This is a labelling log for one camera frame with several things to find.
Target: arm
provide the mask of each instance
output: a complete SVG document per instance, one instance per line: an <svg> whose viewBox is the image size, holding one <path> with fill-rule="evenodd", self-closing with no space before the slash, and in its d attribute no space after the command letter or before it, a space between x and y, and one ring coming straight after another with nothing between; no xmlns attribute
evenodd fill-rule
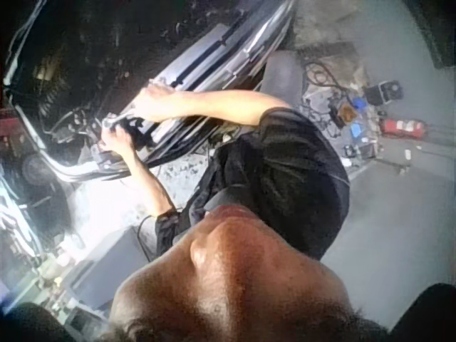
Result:
<svg viewBox="0 0 456 342"><path fill-rule="evenodd" d="M132 139L123 128L116 126L114 132L104 130L102 139L105 143L104 150L112 150L124 159L133 179L142 192L147 210L153 217L159 217L166 212L175 210L175 206L163 185L136 155Z"/></svg>
<svg viewBox="0 0 456 342"><path fill-rule="evenodd" d="M271 108L290 108L288 103L249 90L223 90L208 93L174 91L150 85L135 99L137 116L149 121L164 121L203 115L242 125L258 125L261 115Z"/></svg>

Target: fire extinguisher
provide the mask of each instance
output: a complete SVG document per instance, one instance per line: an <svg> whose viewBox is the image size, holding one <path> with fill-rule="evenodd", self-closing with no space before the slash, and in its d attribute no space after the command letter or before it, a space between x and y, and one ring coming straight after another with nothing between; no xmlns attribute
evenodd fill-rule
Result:
<svg viewBox="0 0 456 342"><path fill-rule="evenodd" d="M380 120L380 129L383 135L392 138L423 139L427 128L423 121L419 120L394 120L384 118Z"/></svg>

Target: concrete floor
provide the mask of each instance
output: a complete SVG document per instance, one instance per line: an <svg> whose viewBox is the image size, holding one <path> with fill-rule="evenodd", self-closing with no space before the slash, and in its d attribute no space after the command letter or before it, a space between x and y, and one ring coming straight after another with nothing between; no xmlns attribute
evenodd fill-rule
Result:
<svg viewBox="0 0 456 342"><path fill-rule="evenodd" d="M301 2L307 5L312 0ZM388 107L391 115L453 127L454 70L433 68L402 2L354 2L359 11L332 25L328 35L354 43L374 83L391 79L402 83L405 98ZM306 19L300 15L299 20ZM455 282L455 164L454 150L448 147L442 151L443 147L423 145L441 157L420 152L410 142L383 143L385 157L398 162L403 162L405 148L413 149L409 173L398 176L391 167L374 165L352 182L349 217L323 262L344 280L357 309L391 327L427 286ZM206 158L192 156L162 167L160 179L176 203L185 203L206 164ZM71 200L81 234L90 237L89 247L107 232L137 226L147 214L129 179L88 183ZM148 222L146 230L153 223Z"/></svg>

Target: wrench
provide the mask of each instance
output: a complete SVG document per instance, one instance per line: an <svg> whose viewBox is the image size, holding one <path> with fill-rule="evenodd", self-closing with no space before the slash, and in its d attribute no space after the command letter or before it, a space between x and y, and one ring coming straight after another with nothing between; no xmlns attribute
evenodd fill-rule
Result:
<svg viewBox="0 0 456 342"><path fill-rule="evenodd" d="M127 110L125 113L116 116L114 118L104 118L101 122L104 128L113 128L116 123L119 123L123 119L129 119L135 116L135 109L131 108Z"/></svg>

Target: black cable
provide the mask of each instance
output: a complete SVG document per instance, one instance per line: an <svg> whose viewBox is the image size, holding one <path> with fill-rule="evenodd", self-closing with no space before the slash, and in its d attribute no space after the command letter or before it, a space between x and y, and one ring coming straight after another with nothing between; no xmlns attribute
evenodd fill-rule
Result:
<svg viewBox="0 0 456 342"><path fill-rule="evenodd" d="M321 81L318 81L316 78L318 75L324 75L324 72L323 71L313 71L313 77L314 79L312 79L311 77L309 77L309 67L312 66L312 65L316 65L316 66L319 66L320 68L322 68L324 70L324 72L326 73L326 78L323 82ZM351 101L350 99L350 96L348 96L348 92L349 92L349 89L348 88L345 88L343 87L336 79L336 77L334 77L334 75L332 74L332 72L330 72L329 68L322 62L320 61L308 61L308 62L305 62L304 64L304 70L306 70L306 78L307 78L307 81L310 83L310 84L313 84L317 87L325 87L325 88L337 88L339 89L342 94L346 97L348 103L350 103L350 105L353 107L353 108L356 108L356 106L353 104L353 102ZM328 77L331 78L331 80L333 81L333 83L327 83L326 81L328 80Z"/></svg>
<svg viewBox="0 0 456 342"><path fill-rule="evenodd" d="M143 245L143 241L141 240L141 237L140 237L140 233L141 233L141 229L143 228L143 224L144 222L146 222L149 218L151 218L152 215L149 215L149 216L146 216L144 219L142 219L140 225L138 226L138 230L136 231L136 238L138 239L138 242L141 246L141 249L143 250L142 252L144 253L145 255L145 258L147 259L148 262L151 262L152 260L150 260L150 257L149 257L149 254L147 254L146 250L145 250L145 247Z"/></svg>

